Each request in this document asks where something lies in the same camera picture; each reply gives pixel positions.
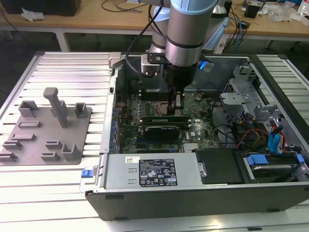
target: power supply label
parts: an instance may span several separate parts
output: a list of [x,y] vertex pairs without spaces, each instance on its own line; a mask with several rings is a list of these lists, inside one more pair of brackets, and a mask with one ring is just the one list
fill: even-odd
[[176,186],[177,176],[174,159],[141,159],[140,186]]

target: black power connector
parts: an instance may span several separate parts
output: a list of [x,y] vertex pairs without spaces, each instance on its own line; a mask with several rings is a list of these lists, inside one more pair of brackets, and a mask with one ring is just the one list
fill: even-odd
[[240,21],[241,24],[241,28],[243,29],[248,29],[250,26],[250,23],[246,22],[246,21]]

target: blue cable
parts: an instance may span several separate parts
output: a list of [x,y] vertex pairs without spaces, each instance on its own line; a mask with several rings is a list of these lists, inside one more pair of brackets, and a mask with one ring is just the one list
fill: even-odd
[[233,53],[232,53],[232,54],[234,54],[234,53],[237,51],[237,49],[239,48],[239,45],[240,45],[240,43],[241,43],[242,26],[241,26],[240,20],[239,20],[238,18],[234,18],[234,17],[229,17],[229,18],[234,19],[234,20],[236,20],[236,21],[239,23],[239,34],[240,34],[240,37],[239,37],[239,39],[237,40],[238,43],[237,43],[237,45],[236,45],[236,47],[235,47],[235,49],[234,49],[234,51],[233,51]]

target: gray peg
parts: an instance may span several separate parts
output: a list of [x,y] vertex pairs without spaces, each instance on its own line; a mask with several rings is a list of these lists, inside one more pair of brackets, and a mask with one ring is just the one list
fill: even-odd
[[57,88],[53,88],[53,87],[48,87],[45,89],[43,96],[49,100],[53,110],[54,110],[54,114],[55,116],[58,118],[58,121],[61,125],[62,128],[66,127],[66,124],[68,122],[67,117],[66,117],[66,113],[63,112],[63,109],[61,107],[61,103],[57,97],[58,94],[58,89]]

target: slotted aluminum surface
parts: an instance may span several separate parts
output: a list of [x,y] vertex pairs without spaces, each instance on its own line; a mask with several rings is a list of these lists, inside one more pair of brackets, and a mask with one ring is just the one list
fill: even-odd
[[[214,215],[204,217],[159,218],[128,221],[102,221],[80,193],[81,170],[97,165],[105,112],[108,81],[108,53],[46,53],[32,61],[25,81],[15,89],[5,112],[0,112],[0,144],[7,139],[19,117],[23,98],[42,98],[45,86],[59,88],[59,98],[81,100],[93,113],[88,128],[84,158],[74,166],[0,167],[0,231],[73,231],[85,232],[175,232],[175,231],[263,231],[303,232],[309,226],[309,201],[279,213]],[[36,87],[27,89],[30,84]],[[93,179],[87,179],[91,185]]]
[[[278,55],[257,55],[269,73],[273,76],[285,95],[309,124],[309,81],[289,61]],[[270,104],[274,104],[265,86],[261,90]]]

